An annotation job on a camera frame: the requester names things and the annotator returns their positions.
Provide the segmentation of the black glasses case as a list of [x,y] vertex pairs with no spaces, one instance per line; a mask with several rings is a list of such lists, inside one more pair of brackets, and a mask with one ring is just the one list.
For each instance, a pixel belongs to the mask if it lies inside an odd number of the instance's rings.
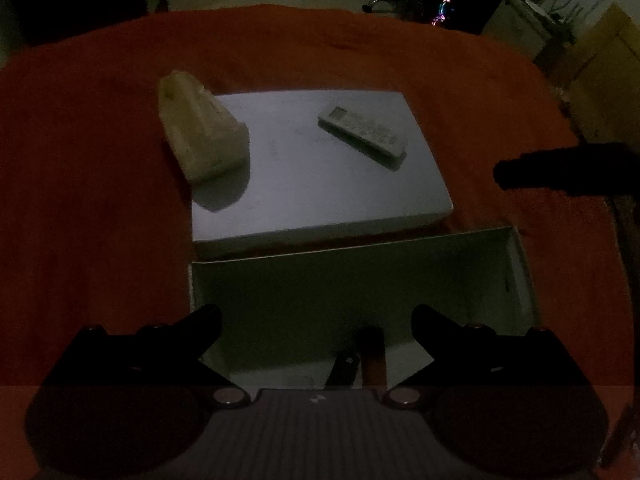
[[328,391],[351,389],[356,382],[360,361],[361,352],[358,344],[350,340],[344,342],[337,349],[336,358],[324,388]]

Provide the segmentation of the brown cardboard box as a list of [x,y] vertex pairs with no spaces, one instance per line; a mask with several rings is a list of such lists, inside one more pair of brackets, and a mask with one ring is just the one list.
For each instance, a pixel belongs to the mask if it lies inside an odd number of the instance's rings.
[[618,4],[567,50],[550,81],[587,141],[639,147],[639,26]]

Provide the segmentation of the white open cardboard box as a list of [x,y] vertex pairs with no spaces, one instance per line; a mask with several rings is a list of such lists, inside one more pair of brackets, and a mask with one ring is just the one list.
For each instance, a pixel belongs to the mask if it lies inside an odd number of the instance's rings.
[[521,335],[539,320],[520,234],[512,226],[254,258],[196,262],[194,308],[215,312],[203,360],[249,393],[321,389],[338,352],[373,342],[378,382],[431,363],[412,311]]

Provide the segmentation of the white remote control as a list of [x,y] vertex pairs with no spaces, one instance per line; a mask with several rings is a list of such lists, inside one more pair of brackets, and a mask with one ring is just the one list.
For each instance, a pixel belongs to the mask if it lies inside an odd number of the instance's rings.
[[405,133],[344,105],[334,104],[322,110],[318,123],[387,166],[399,167],[406,157]]

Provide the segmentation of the beige tissue pack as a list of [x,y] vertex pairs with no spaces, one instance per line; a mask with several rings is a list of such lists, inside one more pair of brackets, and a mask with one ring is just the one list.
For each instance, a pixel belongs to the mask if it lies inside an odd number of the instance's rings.
[[183,175],[200,183],[250,159],[250,133],[204,84],[175,70],[160,80],[158,116]]

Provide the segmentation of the red tablecloth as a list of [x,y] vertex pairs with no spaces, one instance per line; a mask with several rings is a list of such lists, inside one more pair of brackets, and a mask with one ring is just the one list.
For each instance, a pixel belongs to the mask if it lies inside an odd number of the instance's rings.
[[637,364],[612,214],[597,197],[503,192],[492,178],[500,159],[575,141],[532,62],[485,37],[344,10],[170,12],[2,68],[3,478],[37,477],[25,410],[81,326],[131,333],[189,310],[189,189],[157,116],[173,70],[219,94],[401,92],[454,202],[446,228],[518,228],[544,326],[620,414]]

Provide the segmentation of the orange black marker pen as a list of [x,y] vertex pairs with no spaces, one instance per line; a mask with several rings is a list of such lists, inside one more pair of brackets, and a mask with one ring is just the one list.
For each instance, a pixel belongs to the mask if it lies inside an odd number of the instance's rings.
[[362,388],[383,394],[387,389],[386,347],[384,334],[377,328],[364,334],[360,367]]

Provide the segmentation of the white flat box lid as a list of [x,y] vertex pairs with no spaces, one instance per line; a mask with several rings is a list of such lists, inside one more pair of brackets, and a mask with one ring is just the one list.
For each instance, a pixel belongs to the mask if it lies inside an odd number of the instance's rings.
[[[250,130],[250,159],[194,188],[198,260],[397,232],[449,216],[454,203],[399,92],[298,90],[227,94]],[[322,125],[329,106],[354,110],[407,140],[396,159]]]

